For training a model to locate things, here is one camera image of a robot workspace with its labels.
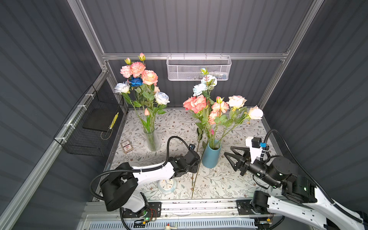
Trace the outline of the teal ceramic vase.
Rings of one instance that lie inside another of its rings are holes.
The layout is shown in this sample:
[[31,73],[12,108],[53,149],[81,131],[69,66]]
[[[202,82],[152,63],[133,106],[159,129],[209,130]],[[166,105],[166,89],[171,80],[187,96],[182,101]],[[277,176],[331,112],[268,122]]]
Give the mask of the teal ceramic vase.
[[221,144],[217,140],[213,141],[213,146],[214,148],[208,143],[202,156],[203,165],[210,169],[217,165],[221,151]]

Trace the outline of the clear ribbed glass vase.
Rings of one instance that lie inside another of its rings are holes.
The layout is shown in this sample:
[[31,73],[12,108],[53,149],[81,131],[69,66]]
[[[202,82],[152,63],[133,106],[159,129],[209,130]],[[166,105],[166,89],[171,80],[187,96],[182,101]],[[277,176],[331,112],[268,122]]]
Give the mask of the clear ribbed glass vase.
[[148,132],[147,130],[144,130],[144,133],[146,135],[148,149],[150,151],[158,151],[161,148],[161,140],[156,130],[153,129],[150,132]]

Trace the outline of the pink carnation spray stem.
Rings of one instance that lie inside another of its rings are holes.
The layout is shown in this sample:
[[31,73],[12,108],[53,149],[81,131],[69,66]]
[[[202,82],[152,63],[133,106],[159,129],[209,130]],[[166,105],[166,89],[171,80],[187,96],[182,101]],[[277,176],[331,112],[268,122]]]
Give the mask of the pink carnation spray stem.
[[223,97],[217,96],[214,103],[210,101],[210,107],[208,107],[209,115],[208,115],[208,138],[209,138],[209,146],[212,149],[219,149],[221,138],[217,138],[218,129],[221,126],[225,126],[225,123],[228,121],[228,117],[225,115],[226,112],[230,109],[230,106],[227,102],[224,101]]

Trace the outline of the pale cream rose stem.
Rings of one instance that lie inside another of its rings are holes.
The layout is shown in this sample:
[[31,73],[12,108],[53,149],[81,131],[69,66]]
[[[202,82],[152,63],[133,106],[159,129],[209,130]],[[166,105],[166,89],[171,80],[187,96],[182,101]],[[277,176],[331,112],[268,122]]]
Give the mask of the pale cream rose stem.
[[227,103],[230,106],[230,109],[226,112],[226,116],[230,117],[230,111],[234,108],[234,109],[239,109],[244,107],[245,103],[246,103],[246,99],[242,96],[239,95],[234,95],[234,96],[230,96]]

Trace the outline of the pink tulip stem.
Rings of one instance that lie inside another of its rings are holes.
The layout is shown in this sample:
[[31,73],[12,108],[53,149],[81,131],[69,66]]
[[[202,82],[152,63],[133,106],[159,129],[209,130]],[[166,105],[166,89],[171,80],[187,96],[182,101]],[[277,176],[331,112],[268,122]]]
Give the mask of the pink tulip stem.
[[145,108],[144,110],[144,116],[145,116],[145,120],[143,121],[143,125],[145,128],[145,131],[147,133],[151,133],[152,132],[152,112],[150,111],[149,108]]

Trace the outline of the white blue rose stem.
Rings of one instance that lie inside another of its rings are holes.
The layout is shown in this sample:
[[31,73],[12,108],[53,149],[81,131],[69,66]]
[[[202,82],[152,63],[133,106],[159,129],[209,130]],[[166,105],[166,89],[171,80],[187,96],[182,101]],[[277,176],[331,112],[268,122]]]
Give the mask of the white blue rose stem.
[[169,96],[163,92],[156,92],[154,95],[151,96],[152,102],[149,106],[149,133],[153,132],[155,128],[155,119],[157,115],[165,114],[165,108],[169,101]]

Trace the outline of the white rose spray stem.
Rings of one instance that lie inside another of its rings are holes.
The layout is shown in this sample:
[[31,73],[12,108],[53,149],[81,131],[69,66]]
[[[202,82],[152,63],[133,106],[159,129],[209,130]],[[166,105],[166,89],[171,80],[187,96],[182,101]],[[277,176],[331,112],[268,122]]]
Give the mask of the white rose spray stem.
[[217,86],[218,80],[206,68],[202,68],[200,72],[203,78],[200,84],[193,87],[193,96],[198,97],[203,95],[206,98],[210,98],[211,91]]

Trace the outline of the pink peony spray stem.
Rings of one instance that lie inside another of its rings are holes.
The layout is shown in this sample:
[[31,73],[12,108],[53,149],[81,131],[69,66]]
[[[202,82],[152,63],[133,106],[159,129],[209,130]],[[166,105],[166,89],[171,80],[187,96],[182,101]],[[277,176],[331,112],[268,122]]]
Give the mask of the pink peony spray stem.
[[126,78],[129,79],[133,74],[132,74],[132,69],[131,69],[131,65],[132,65],[132,61],[130,58],[125,59],[125,66],[122,66],[120,69],[120,74]]

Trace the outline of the coral pink rose stem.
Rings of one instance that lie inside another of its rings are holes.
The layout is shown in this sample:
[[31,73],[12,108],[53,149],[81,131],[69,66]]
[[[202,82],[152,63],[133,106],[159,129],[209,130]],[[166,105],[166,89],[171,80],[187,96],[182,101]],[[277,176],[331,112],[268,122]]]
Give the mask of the coral pink rose stem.
[[188,98],[185,102],[183,102],[183,107],[186,110],[193,110],[194,108],[196,108],[196,100],[197,97],[190,97]]

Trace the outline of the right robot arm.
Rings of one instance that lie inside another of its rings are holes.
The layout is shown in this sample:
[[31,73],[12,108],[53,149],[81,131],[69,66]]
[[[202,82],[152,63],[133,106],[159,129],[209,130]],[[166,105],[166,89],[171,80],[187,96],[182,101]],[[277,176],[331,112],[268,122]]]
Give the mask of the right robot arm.
[[253,156],[256,151],[263,155],[265,145],[231,147],[224,156],[234,171],[241,175],[250,173],[268,184],[269,189],[280,189],[286,200],[265,191],[255,191],[250,206],[256,214],[279,214],[308,224],[319,230],[366,230],[368,216],[364,212],[351,211],[329,198],[316,182],[299,174],[298,166],[280,156]]

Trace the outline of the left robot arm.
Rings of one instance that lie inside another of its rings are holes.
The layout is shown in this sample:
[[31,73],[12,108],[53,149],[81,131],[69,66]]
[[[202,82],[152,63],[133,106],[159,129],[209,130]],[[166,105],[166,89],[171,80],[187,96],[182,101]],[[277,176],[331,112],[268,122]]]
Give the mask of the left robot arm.
[[145,172],[144,167],[138,167],[138,172],[112,172],[100,182],[100,188],[107,211],[128,209],[138,216],[143,216],[150,205],[140,191],[145,185],[161,180],[170,180],[184,174],[196,173],[200,156],[195,151],[195,145],[189,145],[185,156],[170,157],[168,163],[160,169]]

